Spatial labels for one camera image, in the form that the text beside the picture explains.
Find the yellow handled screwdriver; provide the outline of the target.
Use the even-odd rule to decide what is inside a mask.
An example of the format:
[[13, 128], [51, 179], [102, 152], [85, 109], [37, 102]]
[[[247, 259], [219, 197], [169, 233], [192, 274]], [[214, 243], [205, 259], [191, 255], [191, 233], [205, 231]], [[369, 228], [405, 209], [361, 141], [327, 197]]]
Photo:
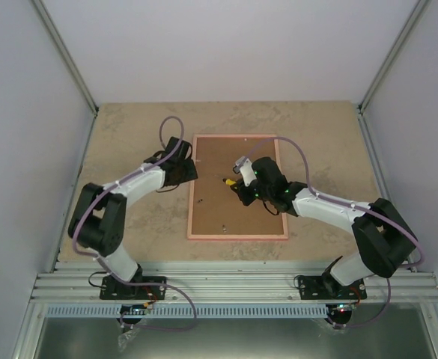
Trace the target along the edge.
[[229, 186], [229, 187], [232, 187], [232, 186], [234, 186], [234, 185], [237, 184], [237, 182], [236, 182], [235, 180], [233, 180], [233, 179], [229, 179], [229, 178], [225, 178], [225, 177], [222, 176], [222, 175], [215, 174], [214, 176], [215, 176], [216, 178], [218, 178], [219, 180], [221, 180], [224, 184], [226, 184], [226, 185]]

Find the pink wooden photo frame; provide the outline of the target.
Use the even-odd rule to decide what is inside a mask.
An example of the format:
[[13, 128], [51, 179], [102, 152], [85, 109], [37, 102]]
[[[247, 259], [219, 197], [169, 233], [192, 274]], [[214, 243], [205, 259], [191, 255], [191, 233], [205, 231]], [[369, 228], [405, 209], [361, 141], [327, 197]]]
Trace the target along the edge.
[[274, 216], [269, 204], [256, 200], [244, 206], [238, 196], [214, 175], [237, 180], [233, 166], [240, 157], [269, 156], [280, 162], [279, 144], [272, 135], [195, 135], [192, 159], [198, 178], [190, 184], [187, 237], [198, 241], [286, 241], [288, 222]]

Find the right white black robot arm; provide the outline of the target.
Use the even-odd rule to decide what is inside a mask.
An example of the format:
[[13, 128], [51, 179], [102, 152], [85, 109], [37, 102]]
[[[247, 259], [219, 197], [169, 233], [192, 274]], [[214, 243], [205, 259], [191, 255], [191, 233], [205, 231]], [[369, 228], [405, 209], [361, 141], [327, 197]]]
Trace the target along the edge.
[[311, 218], [353, 236], [356, 253], [340, 256], [319, 277], [299, 279], [300, 286], [310, 285], [327, 298], [355, 293], [365, 277], [390, 278], [417, 249], [412, 230], [386, 199], [365, 203], [321, 194], [303, 182], [287, 180], [270, 157], [254, 162], [242, 157], [234, 173], [238, 179], [224, 182], [244, 206], [259, 200], [265, 207], [273, 207], [273, 215]]

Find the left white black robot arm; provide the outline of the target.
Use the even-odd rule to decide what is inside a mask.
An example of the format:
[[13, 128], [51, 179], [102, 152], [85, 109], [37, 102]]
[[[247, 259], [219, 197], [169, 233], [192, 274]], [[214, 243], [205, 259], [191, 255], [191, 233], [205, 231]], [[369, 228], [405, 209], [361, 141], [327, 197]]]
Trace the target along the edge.
[[163, 150], [124, 178], [84, 185], [67, 229], [74, 251], [94, 258], [118, 281], [125, 298], [136, 298], [143, 289], [142, 268], [123, 245], [127, 210], [152, 192], [197, 178], [192, 145], [171, 137]]

